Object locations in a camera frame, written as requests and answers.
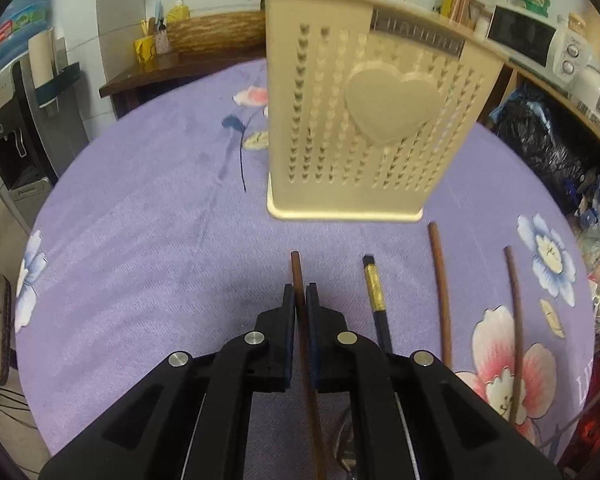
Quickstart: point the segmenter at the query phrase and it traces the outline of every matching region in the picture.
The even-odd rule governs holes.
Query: trash bag
[[[568,214],[578,206],[576,190],[588,165],[562,142],[551,110],[542,101],[537,90],[522,87],[492,113],[493,133],[525,161]]]

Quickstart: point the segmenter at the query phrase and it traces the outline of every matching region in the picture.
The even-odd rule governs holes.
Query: kettle
[[[570,99],[589,119],[600,124],[600,70],[588,64],[573,79]]]

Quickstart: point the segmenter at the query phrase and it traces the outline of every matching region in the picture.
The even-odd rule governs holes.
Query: round table
[[[419,222],[280,221],[266,209],[268,151],[243,152],[245,192],[240,133],[222,126],[235,114],[247,136],[266,128],[261,110],[234,102],[249,86],[266,86],[263,60],[143,105],[78,156],[42,208],[19,280],[16,325],[26,326],[16,341],[22,386],[51,453],[171,352],[215,352],[279,306],[292,250],[322,304],[370,338],[362,256],[374,254],[394,351],[440,355],[429,221],[442,236],[454,371],[508,413],[509,245],[522,290],[519,429],[539,444],[575,415],[594,344],[587,273],[566,220],[525,164],[475,125]],[[254,396],[245,478],[310,476],[299,381],[296,363],[290,391]],[[347,399],[319,402],[328,435]],[[544,452],[555,459],[569,436]]]

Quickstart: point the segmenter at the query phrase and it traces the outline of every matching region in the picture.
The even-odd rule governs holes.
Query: small bottle
[[[177,22],[189,17],[189,7],[182,0],[177,0],[175,7],[167,14],[167,23]]]
[[[171,52],[171,43],[167,37],[167,27],[164,25],[164,18],[160,18],[158,32],[155,33],[155,51],[158,54],[168,54]]]

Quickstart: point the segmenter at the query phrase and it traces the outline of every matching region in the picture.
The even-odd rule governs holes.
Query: basket base
[[[267,209],[274,218],[281,220],[347,220],[365,222],[417,222],[422,218],[424,209],[417,213],[373,212],[346,212],[346,211],[298,211],[293,209],[280,209],[273,200],[271,189],[271,174],[267,187]]]

